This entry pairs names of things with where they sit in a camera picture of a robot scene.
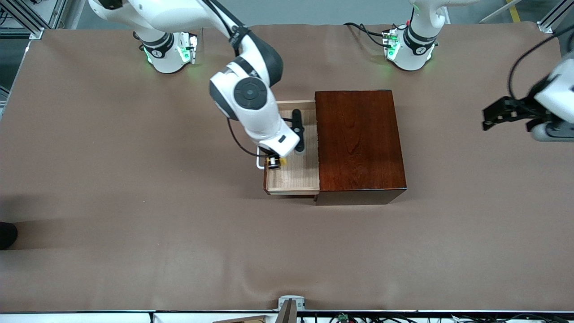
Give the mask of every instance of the table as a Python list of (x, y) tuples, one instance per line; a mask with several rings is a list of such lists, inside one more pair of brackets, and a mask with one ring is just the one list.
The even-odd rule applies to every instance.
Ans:
[[(0, 220), (20, 230), (0, 253), (1, 311), (262, 309), (282, 294), (310, 309), (573, 309), (574, 149), (521, 122), (481, 129), (547, 37), (535, 24), (445, 26), (416, 72), (346, 26), (253, 31), (284, 59), (278, 100), (392, 89), (407, 192), (268, 197), (208, 95), (232, 59), (215, 30), (174, 75), (128, 30), (47, 30), (0, 124)], [(524, 60), (517, 94), (559, 60), (556, 41)]]

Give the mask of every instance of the green led light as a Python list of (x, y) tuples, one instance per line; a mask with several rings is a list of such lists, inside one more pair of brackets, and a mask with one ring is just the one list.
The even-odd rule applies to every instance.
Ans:
[(387, 58), (388, 58), (388, 59), (393, 60), (393, 59), (395, 59), (395, 58), (397, 57), (397, 53), (398, 53), (398, 50), (399, 50), (399, 48), (400, 48), (400, 45), (401, 45), (400, 42), (397, 41), (396, 43), (394, 43), (394, 44), (389, 48), (389, 51), (387, 52)]
[(177, 47), (177, 49), (179, 49), (179, 54), (181, 56), (181, 59), (183, 60), (183, 62), (187, 63), (190, 61), (189, 58), (189, 50), (182, 48), (182, 47)]
[(152, 58), (149, 57), (148, 50), (144, 48), (144, 49), (143, 49), (143, 52), (145, 53), (145, 56), (148, 57), (148, 62), (153, 65), (153, 63), (152, 63)]

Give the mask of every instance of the wooden drawer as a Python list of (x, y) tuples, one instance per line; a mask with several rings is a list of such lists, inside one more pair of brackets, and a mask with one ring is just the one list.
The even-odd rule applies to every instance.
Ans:
[(301, 110), (306, 147), (279, 170), (265, 170), (265, 191), (311, 195), (318, 205), (387, 204), (404, 192), (392, 92), (322, 91), (315, 98), (278, 102), (283, 117)]

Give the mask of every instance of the light wood panel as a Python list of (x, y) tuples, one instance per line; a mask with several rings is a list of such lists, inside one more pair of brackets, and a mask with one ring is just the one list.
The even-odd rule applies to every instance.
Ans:
[(265, 170), (265, 191), (269, 195), (315, 195), (319, 193), (319, 146), (315, 101), (277, 102), (282, 117), (291, 118), (293, 109), (301, 110), (305, 127), (305, 151), (289, 154), (279, 170)]

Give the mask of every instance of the black shoe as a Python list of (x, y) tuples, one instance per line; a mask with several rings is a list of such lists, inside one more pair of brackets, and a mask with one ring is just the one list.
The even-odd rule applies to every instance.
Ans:
[(18, 230), (12, 223), (0, 222), (0, 250), (4, 250), (16, 241)]

